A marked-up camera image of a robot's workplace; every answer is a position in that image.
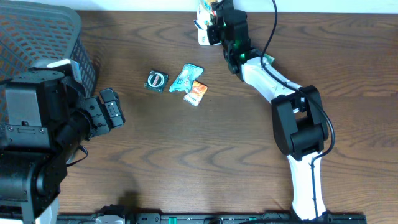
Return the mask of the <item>white blue snack bag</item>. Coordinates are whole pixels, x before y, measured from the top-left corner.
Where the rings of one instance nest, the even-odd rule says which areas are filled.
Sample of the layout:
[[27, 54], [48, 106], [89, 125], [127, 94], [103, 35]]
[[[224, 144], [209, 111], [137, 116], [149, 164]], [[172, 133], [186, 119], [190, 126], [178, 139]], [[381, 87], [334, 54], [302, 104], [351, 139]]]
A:
[[195, 26], [199, 30], [207, 30], [208, 26], [213, 24], [212, 17], [216, 16], [212, 4], [218, 3], [219, 0], [199, 0], [197, 8], [197, 19], [194, 20]]

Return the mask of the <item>orange white tissue pack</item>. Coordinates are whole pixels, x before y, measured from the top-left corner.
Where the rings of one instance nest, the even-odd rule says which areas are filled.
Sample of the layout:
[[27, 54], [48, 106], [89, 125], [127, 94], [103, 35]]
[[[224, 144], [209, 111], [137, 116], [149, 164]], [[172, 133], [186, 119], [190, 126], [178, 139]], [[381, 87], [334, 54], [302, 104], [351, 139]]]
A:
[[183, 99], [193, 106], [198, 106], [207, 92], [208, 87], [198, 81], [194, 81], [192, 89], [187, 93]]

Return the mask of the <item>green white tissue pack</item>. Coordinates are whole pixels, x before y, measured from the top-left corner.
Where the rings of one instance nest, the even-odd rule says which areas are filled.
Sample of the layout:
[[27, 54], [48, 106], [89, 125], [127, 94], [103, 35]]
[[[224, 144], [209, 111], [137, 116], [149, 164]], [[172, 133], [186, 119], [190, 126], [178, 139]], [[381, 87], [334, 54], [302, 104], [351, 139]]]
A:
[[272, 57], [272, 56], [270, 56], [268, 54], [264, 54], [264, 58], [267, 60], [267, 63], [269, 63], [270, 65], [272, 65], [274, 60], [275, 60], [274, 57]]

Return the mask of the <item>teal snack packet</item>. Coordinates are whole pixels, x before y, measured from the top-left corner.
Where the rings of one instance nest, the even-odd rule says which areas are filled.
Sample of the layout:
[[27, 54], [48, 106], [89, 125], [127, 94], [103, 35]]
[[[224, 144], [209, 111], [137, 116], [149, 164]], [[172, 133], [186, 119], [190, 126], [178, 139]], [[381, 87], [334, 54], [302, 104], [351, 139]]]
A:
[[184, 91], [189, 93], [192, 89], [193, 82], [204, 72], [204, 69], [193, 64], [185, 64], [181, 73], [171, 84], [169, 92]]

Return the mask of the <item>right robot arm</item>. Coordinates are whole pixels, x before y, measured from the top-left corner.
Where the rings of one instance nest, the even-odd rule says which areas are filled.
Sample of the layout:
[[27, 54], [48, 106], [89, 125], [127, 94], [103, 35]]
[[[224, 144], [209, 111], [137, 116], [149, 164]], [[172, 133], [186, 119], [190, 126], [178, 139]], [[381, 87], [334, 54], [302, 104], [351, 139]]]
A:
[[275, 143], [287, 156], [292, 174], [294, 214], [302, 221], [323, 220], [320, 166], [331, 151], [325, 141], [334, 141], [335, 134], [319, 91], [285, 78], [270, 64], [265, 50], [252, 46], [247, 14], [235, 9], [232, 1], [212, 1], [210, 20], [209, 44], [221, 44], [230, 72], [271, 104]]

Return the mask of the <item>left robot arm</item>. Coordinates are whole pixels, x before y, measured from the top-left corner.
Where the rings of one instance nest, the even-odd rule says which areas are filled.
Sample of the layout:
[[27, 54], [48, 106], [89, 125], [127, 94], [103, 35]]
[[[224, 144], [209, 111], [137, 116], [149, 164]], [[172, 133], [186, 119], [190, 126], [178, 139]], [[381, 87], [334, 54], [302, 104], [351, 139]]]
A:
[[82, 142], [124, 125], [118, 94], [87, 96], [77, 62], [41, 60], [5, 82], [1, 222], [55, 223], [60, 185]]

